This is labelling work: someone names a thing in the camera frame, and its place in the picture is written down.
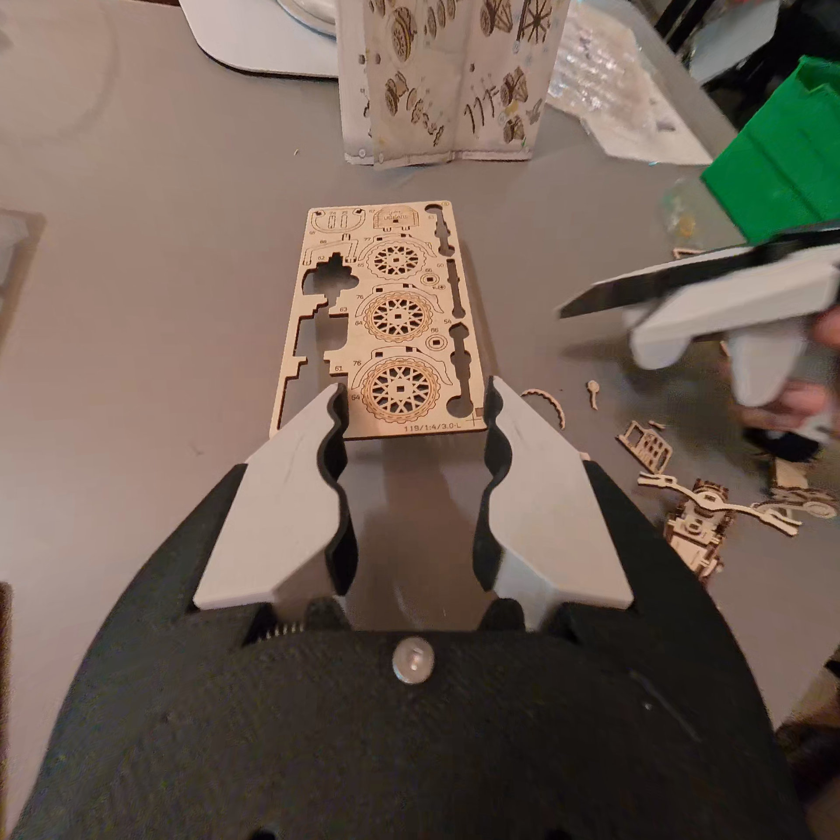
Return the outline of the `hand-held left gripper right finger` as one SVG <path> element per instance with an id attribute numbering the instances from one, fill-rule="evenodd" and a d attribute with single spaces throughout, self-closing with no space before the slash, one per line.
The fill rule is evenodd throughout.
<path id="1" fill-rule="evenodd" d="M 499 376 L 485 397 L 483 491 L 473 546 L 486 592 L 515 602 L 529 632 L 564 604 L 634 601 L 579 451 Z"/>

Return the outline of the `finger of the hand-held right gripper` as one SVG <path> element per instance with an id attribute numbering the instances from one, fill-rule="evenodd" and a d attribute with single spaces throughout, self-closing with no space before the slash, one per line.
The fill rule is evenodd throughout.
<path id="1" fill-rule="evenodd" d="M 762 268 L 800 253 L 839 244 L 839 223 L 789 228 L 757 245 L 717 248 L 659 266 L 596 282 L 557 308 L 559 319 L 571 319 L 663 298 L 680 288 L 717 280 L 734 272 Z"/>
<path id="2" fill-rule="evenodd" d="M 677 362 L 689 344 L 731 331 L 807 331 L 838 293 L 837 261 L 781 261 L 680 288 L 624 308 L 637 365 L 658 370 Z"/>

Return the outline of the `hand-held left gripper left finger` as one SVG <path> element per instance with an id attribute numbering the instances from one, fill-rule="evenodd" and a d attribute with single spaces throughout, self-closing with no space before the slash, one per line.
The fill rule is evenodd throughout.
<path id="1" fill-rule="evenodd" d="M 359 562 L 339 479 L 348 464 L 342 383 L 321 391 L 248 458 L 193 602 L 201 611 L 268 604 L 282 623 L 348 594 Z"/>

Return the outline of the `small clear plastic bag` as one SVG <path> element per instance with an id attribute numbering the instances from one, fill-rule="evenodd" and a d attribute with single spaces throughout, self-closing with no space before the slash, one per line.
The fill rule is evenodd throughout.
<path id="1" fill-rule="evenodd" d="M 705 244 L 707 190 L 698 175 L 679 179 L 662 196 L 659 212 L 674 245 L 700 249 Z"/>

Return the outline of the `wooden puzzle sheet with wheels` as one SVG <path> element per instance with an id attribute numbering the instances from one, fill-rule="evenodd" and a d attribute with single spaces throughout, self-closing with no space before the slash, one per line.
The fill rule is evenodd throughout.
<path id="1" fill-rule="evenodd" d="M 477 432 L 484 376 L 450 202 L 321 206 L 308 211 L 269 435 L 309 357 L 303 320 L 346 321 L 322 352 L 346 378 L 348 439 Z"/>

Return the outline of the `grey desk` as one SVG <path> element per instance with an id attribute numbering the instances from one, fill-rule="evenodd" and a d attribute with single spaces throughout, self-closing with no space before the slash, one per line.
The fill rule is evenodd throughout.
<path id="1" fill-rule="evenodd" d="M 553 110 L 530 162 L 377 171 L 343 159 L 335 82 L 222 68 L 173 7 L 9 2 L 2 27 L 2 209 L 46 219 L 2 350 L 9 829 L 114 603 L 266 440 L 311 207 L 450 201 L 486 373 L 557 393 L 649 517 L 667 496 L 635 489 L 630 418 L 668 425 L 683 480 L 756 495 L 717 352 L 646 374 L 615 312 L 553 316 L 669 257 L 659 203 L 693 172 L 609 159 Z"/>

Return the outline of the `person's right hand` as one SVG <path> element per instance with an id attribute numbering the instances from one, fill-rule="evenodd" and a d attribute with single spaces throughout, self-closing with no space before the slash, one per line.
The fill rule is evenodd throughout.
<path id="1" fill-rule="evenodd" d="M 834 381 L 831 385 L 789 380 L 770 403 L 759 407 L 736 404 L 734 411 L 745 427 L 774 432 L 795 432 L 812 417 L 832 409 L 831 436 L 838 438 L 838 355 L 839 307 L 822 313 L 812 325 L 812 338 L 833 356 Z"/>

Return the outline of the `toothed wooden arc piece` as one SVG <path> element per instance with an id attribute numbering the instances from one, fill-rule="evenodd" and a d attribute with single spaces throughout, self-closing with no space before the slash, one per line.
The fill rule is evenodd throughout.
<path id="1" fill-rule="evenodd" d="M 520 393 L 521 397 L 539 397 L 549 403 L 556 413 L 559 422 L 560 430 L 565 429 L 565 414 L 560 402 L 549 392 L 544 391 L 540 388 L 528 388 L 527 390 Z"/>

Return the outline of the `wooden grid piece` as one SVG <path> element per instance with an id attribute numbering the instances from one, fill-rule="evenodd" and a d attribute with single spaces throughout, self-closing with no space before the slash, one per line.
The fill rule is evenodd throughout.
<path id="1" fill-rule="evenodd" d="M 651 475 L 663 475 L 673 454 L 673 448 L 656 427 L 633 420 L 626 430 L 616 436 L 626 452 Z"/>

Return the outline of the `green plastic bin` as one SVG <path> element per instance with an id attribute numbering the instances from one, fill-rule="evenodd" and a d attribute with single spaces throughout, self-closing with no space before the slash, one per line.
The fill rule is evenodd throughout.
<path id="1" fill-rule="evenodd" d="M 700 178 L 751 244 L 838 219 L 838 63 L 802 57 Z"/>

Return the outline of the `printed instruction booklet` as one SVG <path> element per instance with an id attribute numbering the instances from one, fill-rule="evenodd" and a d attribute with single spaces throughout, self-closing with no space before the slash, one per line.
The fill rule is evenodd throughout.
<path id="1" fill-rule="evenodd" d="M 568 1 L 337 2 L 344 159 L 532 157 Z"/>

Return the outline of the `white monitor stand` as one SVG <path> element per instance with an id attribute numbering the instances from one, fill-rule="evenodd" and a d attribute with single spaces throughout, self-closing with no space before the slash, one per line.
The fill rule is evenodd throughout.
<path id="1" fill-rule="evenodd" d="M 220 65 L 250 75 L 336 80 L 335 38 L 275 1 L 181 1 L 199 48 Z"/>

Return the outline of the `long wooden handlebar piece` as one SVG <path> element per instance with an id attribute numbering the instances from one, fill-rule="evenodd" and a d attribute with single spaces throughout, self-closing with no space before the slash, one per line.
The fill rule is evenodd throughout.
<path id="1" fill-rule="evenodd" d="M 710 490 L 695 491 L 688 489 L 681 486 L 673 476 L 652 475 L 642 472 L 637 477 L 637 484 L 641 487 L 653 487 L 677 492 L 694 502 L 698 509 L 709 513 L 725 511 L 755 518 L 789 537 L 794 537 L 802 525 L 799 521 L 788 518 L 775 510 L 760 511 L 754 507 L 732 504 L 726 500 L 712 497 Z"/>

